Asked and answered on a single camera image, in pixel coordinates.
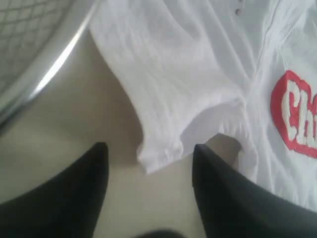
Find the white t-shirt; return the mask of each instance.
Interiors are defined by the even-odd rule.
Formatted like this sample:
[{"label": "white t-shirt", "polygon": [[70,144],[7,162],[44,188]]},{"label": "white t-shirt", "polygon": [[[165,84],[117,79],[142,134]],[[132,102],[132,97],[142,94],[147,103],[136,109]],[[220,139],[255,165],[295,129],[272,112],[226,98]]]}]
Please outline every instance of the white t-shirt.
[{"label": "white t-shirt", "polygon": [[241,174],[317,211],[316,16],[314,0],[103,1],[91,32],[140,119],[147,172],[223,133]]}]

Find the wire mesh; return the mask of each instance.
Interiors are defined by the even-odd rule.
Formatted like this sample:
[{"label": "wire mesh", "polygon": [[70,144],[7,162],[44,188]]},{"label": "wire mesh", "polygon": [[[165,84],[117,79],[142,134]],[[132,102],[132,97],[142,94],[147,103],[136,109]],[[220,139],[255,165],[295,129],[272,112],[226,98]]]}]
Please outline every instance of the wire mesh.
[{"label": "wire mesh", "polygon": [[74,0],[0,0],[0,94],[45,47]]}]

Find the laundry basket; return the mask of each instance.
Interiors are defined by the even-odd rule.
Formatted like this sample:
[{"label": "laundry basket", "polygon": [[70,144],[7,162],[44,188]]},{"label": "laundry basket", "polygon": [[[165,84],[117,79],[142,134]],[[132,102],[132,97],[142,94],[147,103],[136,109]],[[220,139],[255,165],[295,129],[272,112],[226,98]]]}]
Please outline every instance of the laundry basket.
[{"label": "laundry basket", "polygon": [[0,131],[60,69],[95,0],[0,0]]}]

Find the floor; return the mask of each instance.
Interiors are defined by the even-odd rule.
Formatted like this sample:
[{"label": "floor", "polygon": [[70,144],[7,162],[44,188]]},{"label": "floor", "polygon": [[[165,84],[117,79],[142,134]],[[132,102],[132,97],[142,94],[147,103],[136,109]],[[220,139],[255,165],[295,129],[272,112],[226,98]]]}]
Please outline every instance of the floor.
[{"label": "floor", "polygon": [[[191,156],[147,176],[135,156],[141,140],[127,96],[87,33],[43,94],[1,137],[0,203],[40,185],[93,143],[105,141],[110,175],[96,238],[129,238],[158,228],[204,238]],[[208,145],[228,161],[239,150],[222,135]]]}]

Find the red and white lettering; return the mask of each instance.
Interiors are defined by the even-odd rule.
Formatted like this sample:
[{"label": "red and white lettering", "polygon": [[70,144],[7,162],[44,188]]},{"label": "red and white lettering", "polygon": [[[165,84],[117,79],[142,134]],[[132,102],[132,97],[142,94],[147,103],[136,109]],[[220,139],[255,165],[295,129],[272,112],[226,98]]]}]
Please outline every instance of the red and white lettering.
[{"label": "red and white lettering", "polygon": [[317,97],[292,71],[286,71],[271,95],[275,126],[290,150],[317,158]]}]

